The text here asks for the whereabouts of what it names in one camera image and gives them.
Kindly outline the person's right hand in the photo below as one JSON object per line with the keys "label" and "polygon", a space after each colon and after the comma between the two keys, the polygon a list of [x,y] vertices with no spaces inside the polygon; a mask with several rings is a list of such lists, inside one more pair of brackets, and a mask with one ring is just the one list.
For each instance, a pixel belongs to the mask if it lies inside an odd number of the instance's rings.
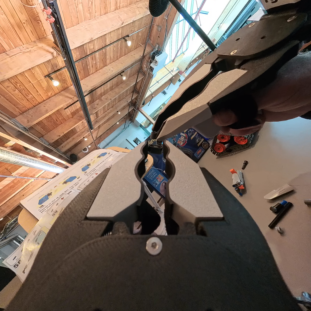
{"label": "person's right hand", "polygon": [[255,133],[266,122],[280,122],[301,117],[310,120],[311,111],[311,52],[301,52],[277,72],[267,87],[253,93],[260,113],[258,125],[233,129],[237,116],[231,110],[215,114],[213,122],[224,134],[244,136]]}

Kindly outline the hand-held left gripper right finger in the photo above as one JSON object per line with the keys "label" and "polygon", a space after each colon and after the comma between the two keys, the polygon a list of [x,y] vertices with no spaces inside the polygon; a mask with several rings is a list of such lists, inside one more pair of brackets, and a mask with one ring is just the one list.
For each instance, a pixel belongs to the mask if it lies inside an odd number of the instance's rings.
{"label": "hand-held left gripper right finger", "polygon": [[223,213],[199,165],[170,142],[163,142],[163,153],[169,177],[165,195],[166,228],[223,220]]}

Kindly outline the silver ventilation duct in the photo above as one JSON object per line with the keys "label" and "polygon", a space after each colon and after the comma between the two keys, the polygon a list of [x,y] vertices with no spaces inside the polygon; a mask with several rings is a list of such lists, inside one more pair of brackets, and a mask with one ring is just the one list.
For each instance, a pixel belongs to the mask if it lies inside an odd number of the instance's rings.
{"label": "silver ventilation duct", "polygon": [[20,165],[34,169],[40,169],[53,173],[62,173],[66,169],[54,164],[47,163],[45,161],[18,153],[13,150],[9,150],[0,147],[0,161],[8,164]]}

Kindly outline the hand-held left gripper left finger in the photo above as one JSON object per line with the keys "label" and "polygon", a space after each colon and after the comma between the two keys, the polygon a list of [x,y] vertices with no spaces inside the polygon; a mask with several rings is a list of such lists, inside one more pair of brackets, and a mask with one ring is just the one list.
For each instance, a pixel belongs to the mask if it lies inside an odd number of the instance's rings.
{"label": "hand-held left gripper left finger", "polygon": [[134,225],[144,196],[145,159],[146,144],[141,143],[111,166],[87,213],[88,220]]}

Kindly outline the white orange assembled part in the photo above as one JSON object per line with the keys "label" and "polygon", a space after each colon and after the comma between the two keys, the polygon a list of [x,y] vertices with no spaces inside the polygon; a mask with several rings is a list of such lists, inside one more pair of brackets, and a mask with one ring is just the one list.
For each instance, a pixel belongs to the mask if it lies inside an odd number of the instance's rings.
{"label": "white orange assembled part", "polygon": [[243,196],[245,190],[245,184],[243,179],[243,173],[240,170],[230,169],[232,174],[232,187],[239,196]]}

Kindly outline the robot kit box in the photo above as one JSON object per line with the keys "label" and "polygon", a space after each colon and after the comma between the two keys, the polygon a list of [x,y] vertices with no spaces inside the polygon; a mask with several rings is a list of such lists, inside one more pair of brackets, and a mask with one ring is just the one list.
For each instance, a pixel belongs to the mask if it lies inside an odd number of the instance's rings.
{"label": "robot kit box", "polygon": [[[182,131],[168,138],[167,141],[196,163],[210,147],[208,140],[193,128]],[[166,159],[163,155],[163,149],[161,147],[149,146],[148,154],[153,158],[153,165],[150,167],[150,170],[146,173],[143,180],[162,198],[165,198],[166,183],[169,177],[165,173]]]}

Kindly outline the white book stand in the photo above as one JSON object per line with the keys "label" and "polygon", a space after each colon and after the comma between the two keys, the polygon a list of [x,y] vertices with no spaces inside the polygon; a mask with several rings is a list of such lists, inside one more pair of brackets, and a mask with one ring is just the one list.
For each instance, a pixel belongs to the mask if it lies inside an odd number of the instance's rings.
{"label": "white book stand", "polygon": [[[109,147],[107,149],[122,153],[128,153],[131,151],[130,149],[121,148],[117,146]],[[31,230],[38,223],[38,221],[39,220],[25,208],[23,208],[20,214],[18,215],[18,223],[26,231],[27,234],[31,232]]]}

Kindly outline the black ceiling track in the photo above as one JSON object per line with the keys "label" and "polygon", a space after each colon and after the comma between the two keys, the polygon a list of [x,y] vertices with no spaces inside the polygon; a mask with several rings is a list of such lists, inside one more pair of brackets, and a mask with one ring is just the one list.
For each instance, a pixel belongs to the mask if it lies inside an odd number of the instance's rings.
{"label": "black ceiling track", "polygon": [[51,25],[52,31],[56,38],[58,47],[60,48],[62,58],[69,73],[72,85],[76,92],[78,102],[80,103],[84,119],[86,120],[89,132],[94,129],[88,107],[85,101],[84,92],[81,87],[80,78],[78,76],[75,61],[73,59],[72,51],[68,42],[68,37],[61,18],[59,7],[56,0],[46,1],[42,0],[42,5],[47,15],[48,21]]}

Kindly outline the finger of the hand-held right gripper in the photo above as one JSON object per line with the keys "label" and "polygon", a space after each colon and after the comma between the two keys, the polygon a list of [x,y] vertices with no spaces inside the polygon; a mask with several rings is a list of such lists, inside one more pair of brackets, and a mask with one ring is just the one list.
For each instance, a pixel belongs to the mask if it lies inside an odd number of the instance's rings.
{"label": "finger of the hand-held right gripper", "polygon": [[152,127],[152,138],[167,139],[191,127],[202,134],[215,131],[217,126],[206,125],[212,118],[208,104],[211,97],[206,88],[218,73],[212,64],[198,64],[158,115]]}
{"label": "finger of the hand-held right gripper", "polygon": [[[243,80],[241,77],[245,75],[247,71],[242,69],[234,69],[228,72],[221,72],[217,74],[207,85],[206,91],[211,97],[209,101],[209,107],[211,113],[216,113],[217,110],[221,110],[223,104],[216,104],[216,101],[222,99],[224,96],[232,94],[235,90],[239,89],[243,84],[240,82]],[[212,125],[211,119],[208,120],[206,125]],[[219,126],[215,128],[213,132],[205,132],[205,135],[216,134],[219,131]]]}

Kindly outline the black connector with blue pin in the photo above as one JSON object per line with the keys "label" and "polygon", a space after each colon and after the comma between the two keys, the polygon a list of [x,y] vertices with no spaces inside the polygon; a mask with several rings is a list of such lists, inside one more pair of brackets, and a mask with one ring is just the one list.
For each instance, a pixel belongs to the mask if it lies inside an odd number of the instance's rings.
{"label": "black connector with blue pin", "polygon": [[284,206],[287,204],[288,202],[286,200],[283,200],[281,202],[278,202],[277,204],[275,204],[274,206],[271,206],[269,209],[270,211],[272,211],[274,214],[278,214],[283,208]]}

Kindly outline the medium black axle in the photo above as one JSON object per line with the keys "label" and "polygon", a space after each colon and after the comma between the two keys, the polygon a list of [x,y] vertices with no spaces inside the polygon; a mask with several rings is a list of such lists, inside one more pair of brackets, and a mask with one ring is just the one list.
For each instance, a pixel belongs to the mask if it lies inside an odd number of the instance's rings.
{"label": "medium black axle", "polygon": [[274,229],[279,222],[284,218],[284,216],[289,212],[289,210],[293,207],[293,203],[286,202],[285,204],[281,204],[282,208],[278,211],[275,218],[272,220],[272,222],[268,225],[270,229]]}

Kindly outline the instruction booklet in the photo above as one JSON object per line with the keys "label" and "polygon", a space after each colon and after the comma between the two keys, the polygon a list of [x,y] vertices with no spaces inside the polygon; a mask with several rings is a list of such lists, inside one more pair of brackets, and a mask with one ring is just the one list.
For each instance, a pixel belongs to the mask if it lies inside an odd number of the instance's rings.
{"label": "instruction booklet", "polygon": [[126,153],[99,149],[92,151],[69,169],[53,178],[21,201],[36,219],[21,245],[4,260],[21,282],[24,282],[47,233],[67,205],[101,172],[110,168]]}

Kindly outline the black orange tracked robot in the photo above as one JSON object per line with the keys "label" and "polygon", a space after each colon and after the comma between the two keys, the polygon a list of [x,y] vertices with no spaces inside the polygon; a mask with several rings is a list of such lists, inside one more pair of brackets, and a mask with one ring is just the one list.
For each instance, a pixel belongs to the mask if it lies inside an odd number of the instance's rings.
{"label": "black orange tracked robot", "polygon": [[224,157],[253,147],[257,138],[258,133],[243,136],[219,133],[213,138],[210,150],[213,155]]}

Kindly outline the light grey long bar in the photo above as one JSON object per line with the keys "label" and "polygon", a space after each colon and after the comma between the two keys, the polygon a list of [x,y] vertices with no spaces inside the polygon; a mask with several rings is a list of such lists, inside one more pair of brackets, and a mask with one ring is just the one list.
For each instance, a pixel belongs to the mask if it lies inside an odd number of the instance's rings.
{"label": "light grey long bar", "polygon": [[294,188],[291,185],[285,184],[275,190],[272,190],[271,192],[266,194],[263,198],[265,200],[273,200],[292,191],[294,191]]}

